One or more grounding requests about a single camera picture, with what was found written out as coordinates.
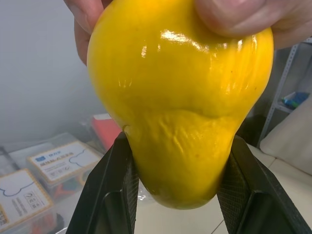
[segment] gray wall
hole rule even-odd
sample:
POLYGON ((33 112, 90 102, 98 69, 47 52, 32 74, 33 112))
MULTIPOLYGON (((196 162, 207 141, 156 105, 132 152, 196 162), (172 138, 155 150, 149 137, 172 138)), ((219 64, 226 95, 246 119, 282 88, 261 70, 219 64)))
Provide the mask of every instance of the gray wall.
POLYGON ((62 132, 105 110, 75 47, 62 0, 0 1, 0 144, 62 132))

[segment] shiny fruit skin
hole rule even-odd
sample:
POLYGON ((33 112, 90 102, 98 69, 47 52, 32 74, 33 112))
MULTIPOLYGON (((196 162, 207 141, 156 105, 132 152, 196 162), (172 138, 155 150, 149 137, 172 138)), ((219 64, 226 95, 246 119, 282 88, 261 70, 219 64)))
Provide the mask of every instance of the shiny fruit skin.
POLYGON ((272 62, 271 29, 217 36, 193 0, 114 0, 92 33, 87 61, 143 184, 176 209, 215 196, 233 137, 264 91, 272 62))

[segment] yellow pear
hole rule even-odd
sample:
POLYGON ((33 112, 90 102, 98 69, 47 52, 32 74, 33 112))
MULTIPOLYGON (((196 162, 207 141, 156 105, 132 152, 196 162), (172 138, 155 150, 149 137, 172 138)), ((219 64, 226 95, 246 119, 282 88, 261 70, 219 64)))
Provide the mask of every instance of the yellow pear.
POLYGON ((193 0, 114 0, 92 33, 87 65, 145 187, 164 206, 192 209, 215 196, 272 62, 270 28, 224 38, 206 28, 193 0))

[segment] floor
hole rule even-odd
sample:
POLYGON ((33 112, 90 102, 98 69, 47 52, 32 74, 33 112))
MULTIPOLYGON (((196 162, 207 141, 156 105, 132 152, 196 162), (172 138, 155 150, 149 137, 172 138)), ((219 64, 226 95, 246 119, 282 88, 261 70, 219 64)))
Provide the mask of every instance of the floor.
MULTIPOLYGON (((289 197, 312 228, 312 176, 251 147, 252 153, 275 174, 289 197)), ((215 197, 206 206, 191 211, 164 208, 155 202, 140 202, 136 234, 228 234, 215 197)))

